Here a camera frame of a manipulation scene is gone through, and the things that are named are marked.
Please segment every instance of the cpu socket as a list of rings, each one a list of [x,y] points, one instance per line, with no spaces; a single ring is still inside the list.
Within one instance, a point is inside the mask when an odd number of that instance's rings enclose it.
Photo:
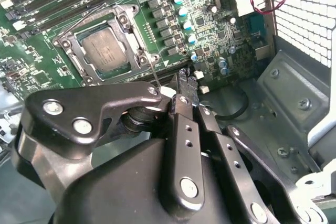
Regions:
[[[134,21],[136,5],[96,12],[56,39],[83,77],[83,86],[120,82],[146,72],[159,55],[149,54]]]

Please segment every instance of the motherboard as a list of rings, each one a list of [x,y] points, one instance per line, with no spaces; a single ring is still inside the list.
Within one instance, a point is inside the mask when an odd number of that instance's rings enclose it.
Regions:
[[[0,80],[24,100],[46,89],[166,85],[182,68],[201,93],[251,78],[251,40],[264,23],[238,17],[233,1],[0,0]]]

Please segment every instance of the black cable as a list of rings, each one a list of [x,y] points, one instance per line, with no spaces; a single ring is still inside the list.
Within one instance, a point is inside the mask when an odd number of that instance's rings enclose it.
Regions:
[[[231,115],[216,115],[216,119],[219,120],[219,121],[229,121],[229,120],[233,120],[233,119],[236,119],[237,117],[241,116],[248,108],[248,105],[249,105],[249,100],[248,100],[248,96],[246,94],[246,92],[242,89],[239,89],[242,96],[243,96],[243,106],[241,106],[241,108],[231,114]]]

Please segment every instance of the perforated metal grille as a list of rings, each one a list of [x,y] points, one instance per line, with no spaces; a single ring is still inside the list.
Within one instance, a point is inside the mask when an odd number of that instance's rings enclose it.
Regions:
[[[278,35],[330,68],[335,7],[336,0],[287,0],[275,12]]]

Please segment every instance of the screw hole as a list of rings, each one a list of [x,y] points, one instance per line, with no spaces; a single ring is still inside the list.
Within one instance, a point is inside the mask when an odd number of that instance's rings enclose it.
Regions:
[[[192,142],[190,142],[189,140],[186,140],[185,141],[185,146],[187,146],[187,147],[193,147],[193,143]]]
[[[234,163],[234,165],[235,165],[238,169],[241,168],[240,163],[238,163],[237,161],[234,161],[233,163]]]

